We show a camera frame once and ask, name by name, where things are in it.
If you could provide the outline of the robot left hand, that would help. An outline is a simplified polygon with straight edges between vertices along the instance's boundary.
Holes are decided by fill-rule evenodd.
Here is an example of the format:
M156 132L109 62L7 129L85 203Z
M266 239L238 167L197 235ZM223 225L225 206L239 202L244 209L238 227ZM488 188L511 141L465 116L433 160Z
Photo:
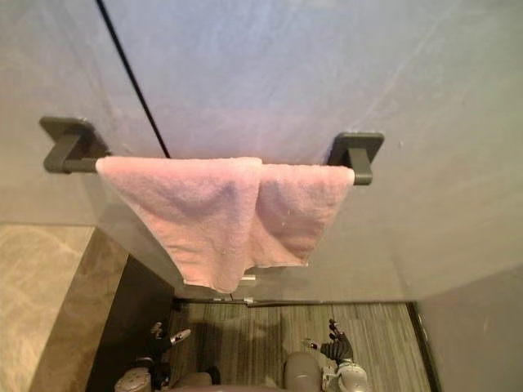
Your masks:
M190 335L190 329L170 334L163 322L156 322L150 329L150 339L147 344L148 356L152 360L157 361L171 348L187 339Z

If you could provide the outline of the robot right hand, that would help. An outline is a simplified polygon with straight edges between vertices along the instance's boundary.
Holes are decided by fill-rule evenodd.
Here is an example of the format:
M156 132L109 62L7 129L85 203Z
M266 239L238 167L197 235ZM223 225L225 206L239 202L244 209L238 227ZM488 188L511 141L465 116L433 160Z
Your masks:
M319 351L326 358L334 361L337 365L354 360L354 351L345 332L338 328L338 323L334 319L329 320L329 338L326 343L318 343L312 339L303 340L305 347Z

